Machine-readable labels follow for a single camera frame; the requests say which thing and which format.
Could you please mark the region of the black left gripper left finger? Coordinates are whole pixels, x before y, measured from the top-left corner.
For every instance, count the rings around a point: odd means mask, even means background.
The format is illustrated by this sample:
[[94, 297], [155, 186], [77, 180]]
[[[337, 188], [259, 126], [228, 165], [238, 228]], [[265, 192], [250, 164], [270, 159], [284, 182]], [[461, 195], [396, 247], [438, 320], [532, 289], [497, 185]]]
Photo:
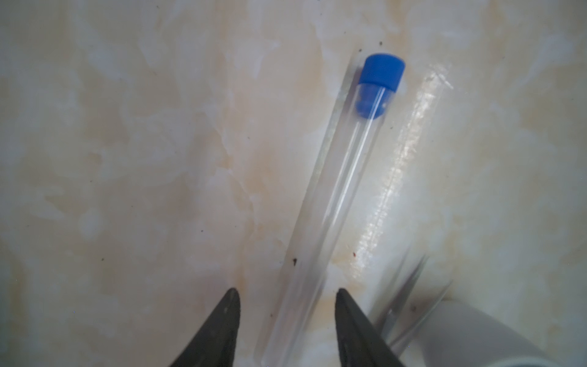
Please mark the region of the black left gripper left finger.
[[171, 366], [233, 366], [240, 316], [240, 296], [232, 287]]

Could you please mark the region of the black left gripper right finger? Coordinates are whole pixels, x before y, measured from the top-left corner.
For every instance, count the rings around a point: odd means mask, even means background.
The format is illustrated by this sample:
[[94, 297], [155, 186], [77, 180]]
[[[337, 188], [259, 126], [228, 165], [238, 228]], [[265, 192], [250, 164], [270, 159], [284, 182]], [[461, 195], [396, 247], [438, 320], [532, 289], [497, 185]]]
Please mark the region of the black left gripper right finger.
[[345, 288], [336, 294], [335, 321], [342, 367], [404, 367]]

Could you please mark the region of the metal tweezers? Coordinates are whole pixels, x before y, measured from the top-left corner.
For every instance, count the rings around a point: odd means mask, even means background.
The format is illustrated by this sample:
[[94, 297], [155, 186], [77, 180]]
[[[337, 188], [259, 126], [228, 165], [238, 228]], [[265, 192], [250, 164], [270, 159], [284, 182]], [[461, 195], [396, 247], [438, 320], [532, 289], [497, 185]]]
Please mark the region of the metal tweezers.
[[396, 272], [392, 275], [386, 286], [383, 293], [383, 305], [380, 307], [374, 306], [371, 312], [376, 332], [382, 337], [392, 353], [397, 357], [400, 357], [406, 348], [408, 348], [409, 344], [414, 340], [415, 336], [417, 336], [420, 328], [423, 327], [424, 323], [443, 300], [451, 286], [450, 281], [441, 289], [438, 295], [432, 299], [428, 308], [419, 316], [419, 318], [417, 318], [409, 327], [404, 329], [398, 336], [391, 339], [394, 328], [397, 327], [400, 320], [401, 313], [406, 308], [409, 297], [422, 275], [428, 260], [428, 257], [423, 255], [411, 273], [407, 276], [404, 283], [392, 294], [391, 291], [394, 290], [395, 283], [398, 280], [407, 256], [408, 254], [404, 255]]

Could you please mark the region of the small white round cup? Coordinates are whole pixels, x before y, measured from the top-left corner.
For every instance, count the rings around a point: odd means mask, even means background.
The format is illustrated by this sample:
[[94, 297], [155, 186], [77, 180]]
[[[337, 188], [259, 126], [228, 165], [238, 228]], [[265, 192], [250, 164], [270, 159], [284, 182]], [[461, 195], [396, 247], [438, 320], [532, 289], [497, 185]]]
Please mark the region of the small white round cup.
[[417, 342], [425, 366], [559, 365], [510, 327], [458, 301], [440, 301]]

